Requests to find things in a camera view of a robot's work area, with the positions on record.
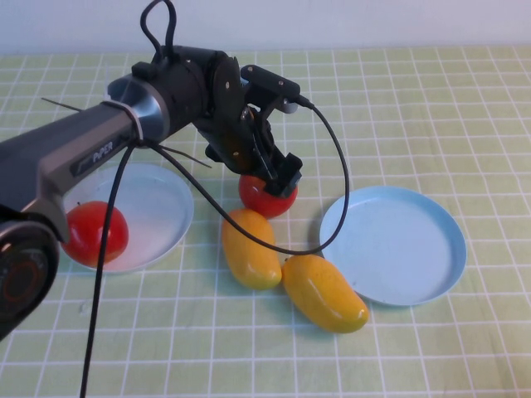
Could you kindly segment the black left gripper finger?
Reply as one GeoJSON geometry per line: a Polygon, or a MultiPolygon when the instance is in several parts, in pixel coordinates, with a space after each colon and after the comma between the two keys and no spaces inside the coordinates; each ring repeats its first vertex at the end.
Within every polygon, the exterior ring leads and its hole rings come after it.
{"type": "Polygon", "coordinates": [[[296,186],[301,179],[302,161],[293,153],[286,155],[288,183],[290,186],[296,186]]]}
{"type": "Polygon", "coordinates": [[[265,183],[265,192],[273,197],[289,197],[293,193],[293,183],[280,179],[265,183]]]}

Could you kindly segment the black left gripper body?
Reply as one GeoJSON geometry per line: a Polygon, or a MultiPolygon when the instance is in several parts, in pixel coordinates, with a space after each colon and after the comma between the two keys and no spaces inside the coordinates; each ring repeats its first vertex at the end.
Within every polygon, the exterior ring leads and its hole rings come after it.
{"type": "Polygon", "coordinates": [[[208,142],[205,154],[234,173],[290,182],[290,157],[275,145],[269,123],[256,108],[209,107],[198,116],[198,132],[208,142]]]}

